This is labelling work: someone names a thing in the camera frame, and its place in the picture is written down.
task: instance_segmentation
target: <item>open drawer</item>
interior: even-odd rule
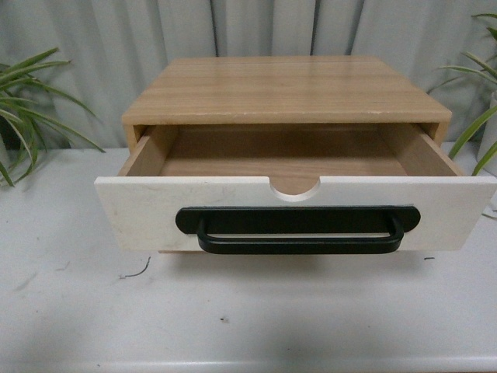
[[[497,186],[442,153],[449,119],[375,58],[181,60],[124,114],[130,158],[96,189],[124,249],[459,249]]]
[[[189,234],[178,226],[176,215],[185,207],[414,206],[420,221],[404,234],[398,249],[434,250],[463,245],[495,192],[494,180],[462,176],[414,124],[155,126],[146,130],[120,175],[98,178],[96,187],[125,249],[200,251],[196,236],[199,215],[190,217],[194,221]],[[342,218],[355,225],[367,216],[362,211]],[[255,224],[246,212],[231,212],[229,218],[243,220],[240,224],[247,229]],[[252,219],[260,221],[264,217],[256,215]],[[284,225],[285,220],[293,224],[283,228],[286,233],[292,227],[294,233],[303,233],[299,227],[312,217],[305,209],[299,215],[297,209],[267,219],[269,231],[250,233],[274,233],[271,227]],[[233,233],[232,226],[225,228],[226,232],[216,228],[217,233]],[[322,237],[325,228],[317,228],[314,233]],[[362,236],[380,231],[372,228],[368,232],[366,227],[355,233]],[[343,228],[341,233],[359,236]],[[230,250],[248,253],[236,247]],[[383,250],[387,251],[383,252],[393,248],[393,244],[386,245]],[[282,253],[297,253],[292,250]],[[303,250],[320,253],[311,247]],[[267,245],[260,251],[275,253]],[[214,248],[212,252],[229,250]],[[349,252],[369,253],[353,247]]]

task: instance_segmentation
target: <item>white table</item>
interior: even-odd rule
[[[123,252],[92,184],[126,157],[0,190],[0,371],[497,371],[496,220],[458,252]]]

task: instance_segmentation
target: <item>metal handle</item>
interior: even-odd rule
[[[176,224],[185,233],[196,233],[200,247],[208,253],[382,254],[397,250],[404,232],[417,226],[419,219],[420,214],[413,206],[188,207],[183,208],[176,215]],[[387,232],[389,235],[382,237],[372,235],[378,232]],[[369,233],[371,236],[345,238],[292,236],[325,233]],[[246,237],[253,234],[289,236]],[[239,237],[213,235],[239,235]]]

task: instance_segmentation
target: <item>gray curtain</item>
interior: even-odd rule
[[[0,61],[59,47],[55,57],[73,64],[48,78],[97,118],[61,99],[47,112],[122,147],[120,116],[174,58],[369,54],[427,90],[449,74],[438,66],[471,66],[461,51],[495,53],[485,21],[471,18],[495,8],[495,0],[0,0]],[[433,93],[454,112],[448,140],[483,111],[485,94],[468,80]]]

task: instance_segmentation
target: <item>wooden drawer unit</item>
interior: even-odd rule
[[[496,189],[440,150],[450,111],[370,57],[176,60],[96,189],[124,249],[459,249]]]

